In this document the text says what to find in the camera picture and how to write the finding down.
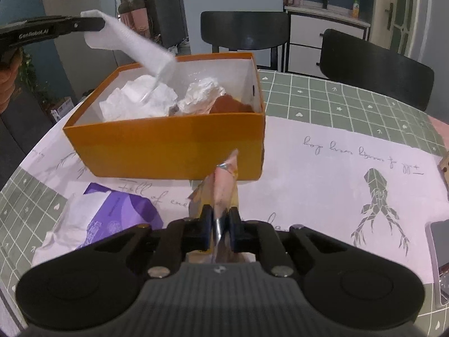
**wooden block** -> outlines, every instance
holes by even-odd
[[[449,189],[449,152],[446,153],[446,155],[443,157],[438,166],[439,169],[443,172],[446,186],[448,186]]]

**chair leg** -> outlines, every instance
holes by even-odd
[[[278,70],[278,47],[271,48],[270,69]]]

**finger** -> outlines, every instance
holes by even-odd
[[[10,103],[10,100],[8,99],[3,104],[0,104],[0,114],[3,113],[6,110],[6,108],[8,107],[9,103]]]
[[[14,81],[16,80],[16,75],[12,74],[10,77],[3,83],[0,83],[0,95],[2,92],[9,89],[12,85],[14,85]]]
[[[6,91],[0,93],[0,103],[4,103],[6,101],[8,101],[11,97],[11,95],[13,94],[13,92],[16,89],[16,85],[13,84],[11,87],[9,87]]]
[[[15,52],[13,58],[11,58],[10,70],[12,72],[17,71],[21,63],[22,63],[22,51],[20,49],[17,49],[17,52]]]
[[[0,65],[0,84],[5,83],[11,77],[11,71],[6,65]]]

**chair backrest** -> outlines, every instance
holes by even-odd
[[[277,47],[288,40],[288,15],[284,12],[204,11],[201,13],[201,38],[218,47],[236,50],[271,48],[270,68],[278,67]]]
[[[423,111],[434,81],[431,68],[333,29],[324,32],[320,69],[332,81],[374,91]]]

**cardboard box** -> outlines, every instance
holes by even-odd
[[[55,105],[52,105],[49,109],[51,117],[54,119],[54,122],[59,122],[62,118],[65,117],[66,114],[70,112],[74,108],[72,98],[65,97],[60,99]]]
[[[239,149],[239,180],[257,180],[264,158],[265,114],[252,53],[178,57],[169,83],[182,99],[191,82],[215,77],[255,113],[215,113],[102,122],[99,102],[146,74],[139,64],[116,69],[78,108],[64,133],[96,176],[202,180]]]

